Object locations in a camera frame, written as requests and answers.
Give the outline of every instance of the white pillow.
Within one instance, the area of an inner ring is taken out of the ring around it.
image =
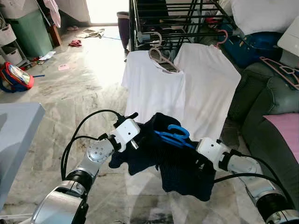
[[[230,0],[219,0],[219,5],[221,6],[221,8],[223,8],[223,10],[227,13],[227,15],[229,16],[233,15],[232,3],[230,2]]]
[[[236,25],[245,35],[284,33],[299,15],[299,0],[231,0]]]

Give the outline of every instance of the gray table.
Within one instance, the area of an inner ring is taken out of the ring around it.
[[[0,104],[0,210],[44,114],[39,103]]]

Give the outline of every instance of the black metal rack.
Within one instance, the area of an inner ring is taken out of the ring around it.
[[[185,42],[198,42],[199,37],[219,36],[219,32],[202,32],[204,18],[219,18],[213,25],[230,24],[237,29],[233,19],[221,8],[218,0],[190,0],[190,3],[138,3],[129,0],[131,50],[150,49],[162,37],[161,50],[179,49]],[[205,11],[220,11],[221,15],[207,15]]]

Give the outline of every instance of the green bin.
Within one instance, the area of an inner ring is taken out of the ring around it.
[[[17,41],[26,55],[39,57],[53,49],[47,29],[39,10],[19,19],[6,19],[10,23]]]

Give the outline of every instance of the red item on floor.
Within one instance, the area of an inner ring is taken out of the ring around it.
[[[81,41],[80,40],[74,40],[72,41],[71,43],[69,43],[69,46],[72,46],[72,47],[82,47],[82,44],[81,44]]]

